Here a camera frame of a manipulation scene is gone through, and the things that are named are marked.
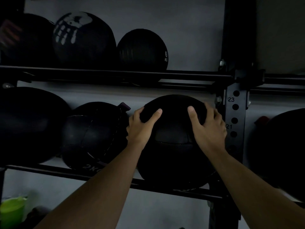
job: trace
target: storage rack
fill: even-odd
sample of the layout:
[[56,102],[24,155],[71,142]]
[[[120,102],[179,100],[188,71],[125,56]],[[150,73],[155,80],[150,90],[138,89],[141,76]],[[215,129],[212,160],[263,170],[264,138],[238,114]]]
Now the storage rack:
[[[22,12],[25,0],[14,2],[14,9]],[[136,77],[158,75],[162,79],[184,80],[183,83],[160,81],[147,88],[208,91],[216,94],[215,104],[227,122],[227,151],[242,162],[246,109],[249,94],[305,96],[305,79],[295,74],[265,74],[256,69],[256,0],[225,0],[224,29],[221,61],[218,72],[132,72],[83,69],[60,69],[6,66],[0,64],[0,84],[13,86],[17,80],[50,81],[82,84],[137,86]],[[6,169],[15,169],[57,177],[88,180],[90,177],[72,169],[48,165],[7,165],[0,168],[0,196]],[[210,189],[192,191],[169,190],[153,187],[144,180],[133,179],[131,188],[173,194],[210,201],[210,229],[238,228],[241,218],[238,208],[216,174],[209,181]],[[304,203],[296,204],[305,207]]]

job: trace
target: forearm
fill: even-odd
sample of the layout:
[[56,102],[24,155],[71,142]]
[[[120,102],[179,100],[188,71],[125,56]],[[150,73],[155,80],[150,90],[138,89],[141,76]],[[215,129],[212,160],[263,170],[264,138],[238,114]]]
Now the forearm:
[[115,229],[142,149],[128,146],[35,229]]
[[251,229],[305,228],[302,208],[227,152],[213,152],[207,156]]

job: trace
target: person's left arm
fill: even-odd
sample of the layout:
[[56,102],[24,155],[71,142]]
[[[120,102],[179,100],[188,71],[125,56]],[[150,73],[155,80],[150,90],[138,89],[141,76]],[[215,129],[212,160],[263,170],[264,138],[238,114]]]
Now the person's left arm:
[[128,145],[104,169],[50,212],[35,229],[115,229],[120,218],[140,154],[162,110],[142,123],[135,111],[129,118]]

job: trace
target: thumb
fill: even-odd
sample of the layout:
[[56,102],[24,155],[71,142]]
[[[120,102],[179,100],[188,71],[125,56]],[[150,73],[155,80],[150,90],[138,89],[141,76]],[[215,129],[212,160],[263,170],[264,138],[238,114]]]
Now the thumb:
[[151,126],[154,126],[154,124],[157,122],[157,120],[161,117],[162,115],[162,109],[159,108],[153,115],[152,117],[147,121],[148,124]]
[[189,106],[188,107],[188,113],[189,113],[189,117],[191,119],[191,122],[192,122],[192,126],[199,126],[200,125],[200,122],[198,120],[198,116],[197,116],[197,113],[194,109],[193,106]]

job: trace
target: green lid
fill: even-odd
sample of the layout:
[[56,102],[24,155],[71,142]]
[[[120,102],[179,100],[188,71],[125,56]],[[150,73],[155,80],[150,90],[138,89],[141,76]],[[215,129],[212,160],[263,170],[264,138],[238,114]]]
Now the green lid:
[[1,213],[8,213],[15,210],[18,210],[24,207],[26,198],[24,197],[17,197],[17,198],[10,198],[2,202],[0,206]]

